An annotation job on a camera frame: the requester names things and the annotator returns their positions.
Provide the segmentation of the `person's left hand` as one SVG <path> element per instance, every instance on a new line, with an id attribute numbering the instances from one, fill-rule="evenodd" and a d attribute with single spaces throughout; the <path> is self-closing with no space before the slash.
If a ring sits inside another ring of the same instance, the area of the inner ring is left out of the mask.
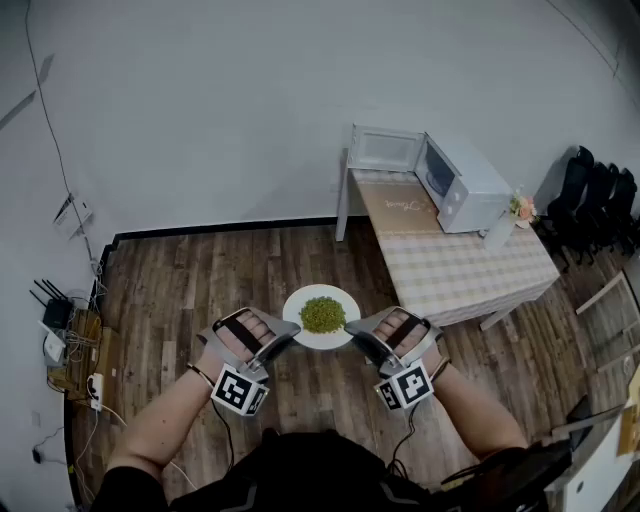
<path id="1" fill-rule="evenodd" d="M 236 320 L 242 324 L 262 346 L 268 345 L 275 338 L 275 334 L 253 312 L 245 311 Z M 217 331 L 218 337 L 226 347 L 240 360 L 247 362 L 253 358 L 249 350 L 226 326 Z"/>

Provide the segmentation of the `person's right hand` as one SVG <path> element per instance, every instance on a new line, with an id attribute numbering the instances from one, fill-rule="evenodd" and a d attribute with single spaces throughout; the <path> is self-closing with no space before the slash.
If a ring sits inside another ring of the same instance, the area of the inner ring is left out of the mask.
<path id="1" fill-rule="evenodd" d="M 375 336 L 389 345 L 388 339 L 410 318 L 403 311 L 394 310 L 378 327 L 374 330 Z M 427 333 L 427 328 L 423 324 L 416 324 L 410 332 L 398 343 L 394 349 L 394 353 L 399 357 L 403 357 L 407 352 L 411 351 Z"/>

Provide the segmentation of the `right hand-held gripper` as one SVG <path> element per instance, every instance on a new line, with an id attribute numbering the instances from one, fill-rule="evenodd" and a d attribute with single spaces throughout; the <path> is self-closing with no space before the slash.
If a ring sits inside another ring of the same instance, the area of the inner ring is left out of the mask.
<path id="1" fill-rule="evenodd" d="M 375 330 L 394 310 L 403 311 L 410 318 L 388 339 L 387 345 L 375 334 Z M 427 333 L 419 344 L 399 358 L 394 349 L 416 324 L 423 324 Z M 440 328 L 425 318 L 402 308 L 392 307 L 380 313 L 377 318 L 350 321 L 345 324 L 344 330 L 352 336 L 353 344 L 365 355 L 365 359 L 378 370 L 382 381 L 377 385 L 376 391 L 389 410 L 408 409 L 433 393 L 434 371 L 426 369 L 423 356 L 442 337 Z"/>

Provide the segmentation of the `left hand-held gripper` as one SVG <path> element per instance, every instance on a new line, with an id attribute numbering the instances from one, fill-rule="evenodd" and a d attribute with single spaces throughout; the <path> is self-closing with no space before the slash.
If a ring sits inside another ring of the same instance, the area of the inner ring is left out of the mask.
<path id="1" fill-rule="evenodd" d="M 236 318 L 245 311 L 251 311 L 263 322 L 260 336 L 256 339 Z M 221 341 L 217 331 L 226 326 L 253 353 L 251 360 L 238 359 Z M 264 312 L 245 307 L 227 315 L 197 334 L 209 355 L 217 357 L 220 366 L 218 375 L 213 377 L 203 367 L 198 370 L 209 381 L 211 399 L 216 405 L 235 412 L 240 416 L 257 413 L 269 389 L 268 368 L 294 342 L 301 328 L 293 322 L 280 322 Z"/>

